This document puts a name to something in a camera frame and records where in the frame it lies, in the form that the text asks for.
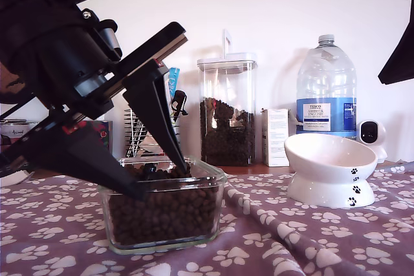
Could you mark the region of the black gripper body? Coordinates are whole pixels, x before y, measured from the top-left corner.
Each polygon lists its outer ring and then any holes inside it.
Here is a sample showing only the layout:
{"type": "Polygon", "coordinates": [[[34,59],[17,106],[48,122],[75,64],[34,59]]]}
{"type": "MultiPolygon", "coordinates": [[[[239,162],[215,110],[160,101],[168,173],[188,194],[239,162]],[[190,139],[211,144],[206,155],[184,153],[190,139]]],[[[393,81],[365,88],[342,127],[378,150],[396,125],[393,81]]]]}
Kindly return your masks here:
{"type": "MultiPolygon", "coordinates": [[[[76,100],[68,111],[52,109],[49,116],[39,124],[55,123],[72,128],[84,122],[85,118],[93,120],[99,118],[113,108],[112,97],[119,92],[122,94],[125,92],[122,82],[128,75],[152,59],[163,65],[162,59],[185,41],[184,29],[178,23],[172,22],[121,61],[107,61],[104,65],[99,65],[92,60],[91,52],[86,53],[85,65],[88,69],[95,70],[92,78],[97,79],[99,86],[86,96],[76,93],[74,95],[76,100]]],[[[6,151],[1,153],[1,175],[8,176],[6,174],[6,151]]]]}

